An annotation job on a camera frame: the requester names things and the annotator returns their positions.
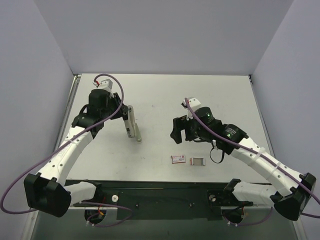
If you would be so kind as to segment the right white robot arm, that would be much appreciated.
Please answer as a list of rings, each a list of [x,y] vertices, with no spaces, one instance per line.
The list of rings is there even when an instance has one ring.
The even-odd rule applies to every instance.
[[[286,219],[297,221],[311,198],[316,177],[284,165],[238,126],[214,118],[209,107],[201,107],[194,113],[196,117],[193,118],[184,115],[173,119],[170,137],[176,144],[182,142],[184,132],[186,141],[210,143],[223,154],[242,161],[270,183],[265,186],[232,179],[224,188],[224,201],[230,205],[237,202],[266,205]]]

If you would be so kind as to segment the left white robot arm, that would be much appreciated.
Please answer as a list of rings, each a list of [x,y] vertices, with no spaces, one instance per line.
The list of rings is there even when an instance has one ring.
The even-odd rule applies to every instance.
[[[62,217],[73,204],[87,201],[92,206],[99,205],[103,193],[99,185],[91,180],[66,186],[66,179],[73,165],[86,146],[104,127],[104,119],[122,118],[127,122],[132,116],[132,106],[125,105],[117,93],[94,89],[74,118],[62,150],[55,153],[37,174],[28,174],[24,189],[28,206],[41,212]]]

